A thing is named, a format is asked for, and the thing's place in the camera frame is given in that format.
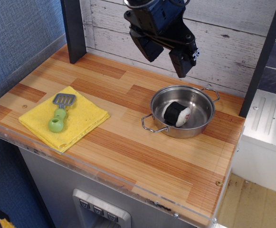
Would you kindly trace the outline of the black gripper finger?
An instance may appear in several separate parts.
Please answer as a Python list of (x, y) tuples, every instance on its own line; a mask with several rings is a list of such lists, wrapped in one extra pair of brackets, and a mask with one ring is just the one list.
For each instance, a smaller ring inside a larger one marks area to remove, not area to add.
[(162, 52), (163, 47), (154, 43), (147, 35), (130, 29), (130, 36), (134, 44), (138, 47), (143, 56), (153, 62)]
[(185, 78), (187, 73), (196, 66), (196, 61), (182, 49), (172, 49), (169, 56), (179, 78)]

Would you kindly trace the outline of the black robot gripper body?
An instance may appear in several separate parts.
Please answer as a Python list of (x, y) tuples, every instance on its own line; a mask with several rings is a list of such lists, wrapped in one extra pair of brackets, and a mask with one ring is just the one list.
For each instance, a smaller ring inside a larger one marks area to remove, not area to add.
[(163, 48), (182, 49), (195, 60), (199, 55), (195, 36), (183, 22), (188, 3), (188, 0), (126, 0), (129, 10), (124, 18), (130, 22), (130, 29), (147, 35)]

